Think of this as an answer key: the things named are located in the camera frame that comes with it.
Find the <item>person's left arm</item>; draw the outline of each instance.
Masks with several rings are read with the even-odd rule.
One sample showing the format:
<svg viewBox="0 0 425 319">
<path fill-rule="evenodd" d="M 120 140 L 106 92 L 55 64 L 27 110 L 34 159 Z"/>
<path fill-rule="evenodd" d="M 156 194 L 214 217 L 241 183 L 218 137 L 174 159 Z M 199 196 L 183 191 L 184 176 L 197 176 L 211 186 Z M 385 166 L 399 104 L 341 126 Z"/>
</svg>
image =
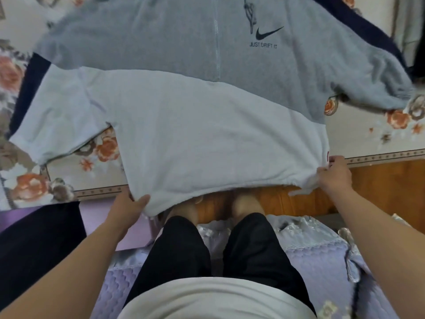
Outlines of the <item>person's left arm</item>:
<svg viewBox="0 0 425 319">
<path fill-rule="evenodd" d="M 134 202 L 120 193 L 108 217 L 61 263 L 0 313 L 0 319 L 89 318 L 116 246 L 140 217 L 150 196 Z"/>
</svg>

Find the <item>person's right arm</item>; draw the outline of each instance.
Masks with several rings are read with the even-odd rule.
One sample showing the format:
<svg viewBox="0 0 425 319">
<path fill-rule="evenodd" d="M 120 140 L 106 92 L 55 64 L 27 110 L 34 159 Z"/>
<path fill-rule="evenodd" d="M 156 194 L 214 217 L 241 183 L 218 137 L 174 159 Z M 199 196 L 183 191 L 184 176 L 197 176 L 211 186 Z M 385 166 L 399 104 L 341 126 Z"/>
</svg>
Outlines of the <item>person's right arm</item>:
<svg viewBox="0 0 425 319">
<path fill-rule="evenodd" d="M 425 235 L 356 193 L 344 157 L 331 157 L 317 173 L 398 316 L 425 318 Z"/>
</svg>

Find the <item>forearm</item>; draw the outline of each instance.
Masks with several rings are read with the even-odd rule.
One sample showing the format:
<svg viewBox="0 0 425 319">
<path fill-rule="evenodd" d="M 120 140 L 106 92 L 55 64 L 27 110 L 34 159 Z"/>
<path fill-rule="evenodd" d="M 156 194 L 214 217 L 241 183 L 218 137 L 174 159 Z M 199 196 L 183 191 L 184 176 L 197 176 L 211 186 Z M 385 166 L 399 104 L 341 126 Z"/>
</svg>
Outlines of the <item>forearm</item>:
<svg viewBox="0 0 425 319">
<path fill-rule="evenodd" d="M 354 190 L 331 198 L 397 314 L 425 316 L 425 236 L 396 222 Z"/>
<path fill-rule="evenodd" d="M 102 224 L 8 306 L 0 319 L 89 318 L 122 233 Z"/>
</svg>

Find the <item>white t-shirt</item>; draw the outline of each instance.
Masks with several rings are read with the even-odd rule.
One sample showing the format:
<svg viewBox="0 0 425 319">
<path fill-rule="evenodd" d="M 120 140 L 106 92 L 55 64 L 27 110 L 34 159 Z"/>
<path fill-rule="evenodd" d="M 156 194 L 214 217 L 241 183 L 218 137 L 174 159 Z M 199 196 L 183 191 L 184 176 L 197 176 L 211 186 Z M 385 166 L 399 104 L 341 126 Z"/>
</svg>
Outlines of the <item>white t-shirt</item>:
<svg viewBox="0 0 425 319">
<path fill-rule="evenodd" d="M 164 283 L 129 302 L 118 319 L 316 319 L 289 294 L 248 280 L 205 277 Z"/>
</svg>

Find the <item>person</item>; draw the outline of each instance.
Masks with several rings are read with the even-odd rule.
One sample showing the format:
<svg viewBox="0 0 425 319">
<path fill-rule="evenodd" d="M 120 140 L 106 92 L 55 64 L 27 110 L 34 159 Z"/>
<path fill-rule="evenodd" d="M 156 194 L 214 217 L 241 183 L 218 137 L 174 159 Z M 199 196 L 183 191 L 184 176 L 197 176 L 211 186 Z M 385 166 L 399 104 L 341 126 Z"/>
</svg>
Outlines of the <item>person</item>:
<svg viewBox="0 0 425 319">
<path fill-rule="evenodd" d="M 329 167 L 317 174 L 396 313 L 424 318 L 425 236 L 358 195 L 343 157 L 331 157 Z M 128 192 L 121 193 L 106 221 L 7 306 L 0 319 L 89 318 L 117 243 L 148 202 L 148 195 L 134 202 Z M 119 318 L 314 318 L 303 279 L 258 201 L 239 195 L 232 215 L 236 225 L 223 254 L 224 277 L 211 277 L 195 206 L 177 205 Z"/>
</svg>

